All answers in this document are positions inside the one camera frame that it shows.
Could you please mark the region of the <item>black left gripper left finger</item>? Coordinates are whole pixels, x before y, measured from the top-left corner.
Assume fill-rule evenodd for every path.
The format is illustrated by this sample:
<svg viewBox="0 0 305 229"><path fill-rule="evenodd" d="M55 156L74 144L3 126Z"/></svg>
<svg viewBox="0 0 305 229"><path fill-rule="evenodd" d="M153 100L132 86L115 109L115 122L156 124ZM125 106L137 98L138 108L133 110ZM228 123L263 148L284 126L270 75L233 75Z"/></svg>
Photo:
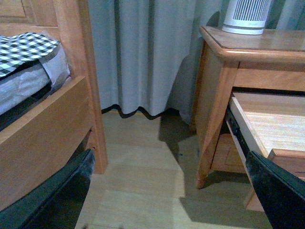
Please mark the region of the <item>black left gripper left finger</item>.
<svg viewBox="0 0 305 229"><path fill-rule="evenodd" d="M73 229L86 199L95 158L87 149L0 212L2 229Z"/></svg>

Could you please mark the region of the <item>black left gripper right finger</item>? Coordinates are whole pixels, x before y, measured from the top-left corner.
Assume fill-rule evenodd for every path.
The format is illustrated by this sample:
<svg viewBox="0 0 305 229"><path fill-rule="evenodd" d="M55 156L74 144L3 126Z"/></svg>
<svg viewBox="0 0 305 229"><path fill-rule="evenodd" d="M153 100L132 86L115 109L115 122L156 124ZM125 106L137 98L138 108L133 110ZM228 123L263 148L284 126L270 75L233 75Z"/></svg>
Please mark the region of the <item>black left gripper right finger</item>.
<svg viewBox="0 0 305 229"><path fill-rule="evenodd" d="M305 182L255 151L246 168L256 195L274 229L305 227Z"/></svg>

